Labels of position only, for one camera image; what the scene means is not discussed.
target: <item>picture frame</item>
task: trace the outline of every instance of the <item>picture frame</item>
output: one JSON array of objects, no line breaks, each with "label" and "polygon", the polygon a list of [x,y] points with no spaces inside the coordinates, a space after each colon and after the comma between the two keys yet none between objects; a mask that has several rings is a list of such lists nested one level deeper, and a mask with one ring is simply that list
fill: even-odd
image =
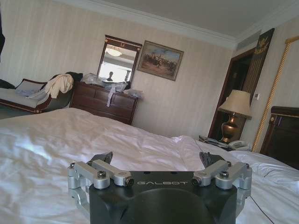
[{"label": "picture frame", "polygon": [[145,41],[137,70],[175,81],[183,54],[181,50]]}]

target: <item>white telephone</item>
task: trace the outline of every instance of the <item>white telephone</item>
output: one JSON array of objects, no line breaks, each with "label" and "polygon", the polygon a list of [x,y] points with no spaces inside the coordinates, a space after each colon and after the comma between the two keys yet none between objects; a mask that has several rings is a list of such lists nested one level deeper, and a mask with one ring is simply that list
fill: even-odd
[{"label": "white telephone", "polygon": [[232,141],[228,144],[228,146],[236,151],[251,151],[251,146],[249,143],[241,140]]}]

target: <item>lampshade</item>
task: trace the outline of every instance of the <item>lampshade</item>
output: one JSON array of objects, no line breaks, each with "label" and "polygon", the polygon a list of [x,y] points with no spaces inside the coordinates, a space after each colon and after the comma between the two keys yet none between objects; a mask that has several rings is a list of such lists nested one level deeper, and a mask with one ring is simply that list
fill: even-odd
[{"label": "lampshade", "polygon": [[232,90],[227,100],[218,107],[219,111],[236,113],[247,119],[251,119],[251,113],[249,108],[250,93]]},{"label": "lampshade", "polygon": [[115,46],[111,46],[110,48],[106,48],[106,52],[108,52],[108,54],[118,57],[120,55],[122,55],[122,53],[120,52],[120,49],[118,47]]}]

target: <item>dark curtain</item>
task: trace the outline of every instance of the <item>dark curtain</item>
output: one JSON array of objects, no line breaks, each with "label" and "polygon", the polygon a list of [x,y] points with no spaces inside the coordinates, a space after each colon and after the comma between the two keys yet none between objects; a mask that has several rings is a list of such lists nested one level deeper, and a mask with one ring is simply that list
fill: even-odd
[{"label": "dark curtain", "polygon": [[0,11],[0,58],[1,58],[1,53],[3,50],[4,42],[5,42],[5,37],[2,33],[2,21],[1,21],[1,11]]}]

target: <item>beige jacket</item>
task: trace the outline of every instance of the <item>beige jacket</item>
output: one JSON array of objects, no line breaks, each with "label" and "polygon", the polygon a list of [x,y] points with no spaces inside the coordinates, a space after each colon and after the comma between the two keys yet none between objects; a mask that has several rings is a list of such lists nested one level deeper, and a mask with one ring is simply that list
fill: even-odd
[{"label": "beige jacket", "polygon": [[56,99],[59,91],[62,93],[66,93],[71,90],[73,87],[74,79],[69,74],[60,74],[56,76],[54,79],[48,81],[45,86],[45,92],[51,97]]}]

